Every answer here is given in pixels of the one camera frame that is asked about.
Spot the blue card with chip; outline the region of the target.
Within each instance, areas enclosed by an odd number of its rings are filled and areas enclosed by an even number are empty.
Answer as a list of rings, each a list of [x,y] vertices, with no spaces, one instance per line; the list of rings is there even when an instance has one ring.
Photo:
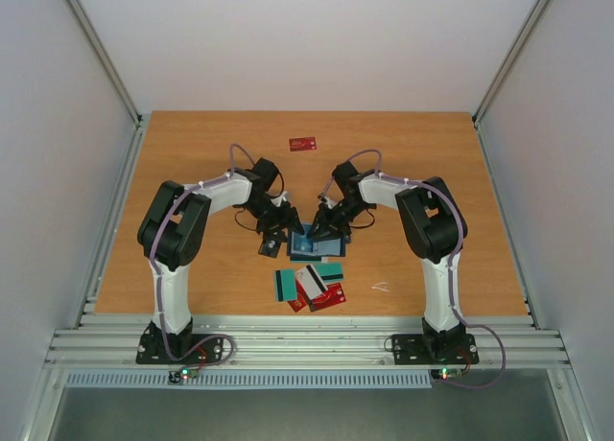
[[[312,255],[314,253],[313,242],[305,235],[293,234],[292,251],[296,254]]]

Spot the navy blue card holder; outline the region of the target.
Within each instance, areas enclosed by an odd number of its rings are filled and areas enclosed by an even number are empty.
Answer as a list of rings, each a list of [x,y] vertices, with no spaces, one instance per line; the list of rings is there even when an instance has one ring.
[[[303,222],[302,225],[305,231],[304,235],[307,237],[307,233],[311,227],[311,224],[307,222]],[[287,255],[290,256],[291,258],[297,258],[299,260],[316,260],[316,259],[321,259],[322,257],[344,257],[345,256],[346,240],[333,240],[333,241],[324,241],[324,242],[314,242],[311,240],[314,246],[314,253],[312,255],[303,255],[303,254],[293,253],[292,251],[293,234],[294,232],[292,232],[289,235],[288,242],[287,242]]]

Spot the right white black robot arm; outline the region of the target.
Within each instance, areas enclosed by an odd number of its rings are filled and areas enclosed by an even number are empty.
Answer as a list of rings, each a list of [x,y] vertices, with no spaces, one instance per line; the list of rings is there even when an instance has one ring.
[[[444,362],[466,337],[458,306],[458,265],[467,235],[464,217],[444,180],[412,180],[376,170],[360,173],[349,161],[336,167],[332,180],[342,199],[334,202],[325,192],[320,194],[308,237],[315,242],[345,238],[361,213],[378,205],[396,210],[423,270],[426,307],[419,349],[430,362]]]

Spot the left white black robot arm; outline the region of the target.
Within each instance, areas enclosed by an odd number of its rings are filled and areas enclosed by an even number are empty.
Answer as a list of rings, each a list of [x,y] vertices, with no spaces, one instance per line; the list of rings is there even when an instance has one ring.
[[[302,233],[298,212],[285,191],[270,188],[281,172],[260,158],[248,169],[231,168],[192,185],[163,182],[143,219],[137,241],[153,274],[154,313],[139,339],[139,364],[220,364],[231,337],[194,333],[189,309],[189,272],[211,215],[226,208],[249,212],[262,238],[259,252],[275,257],[291,233]]]

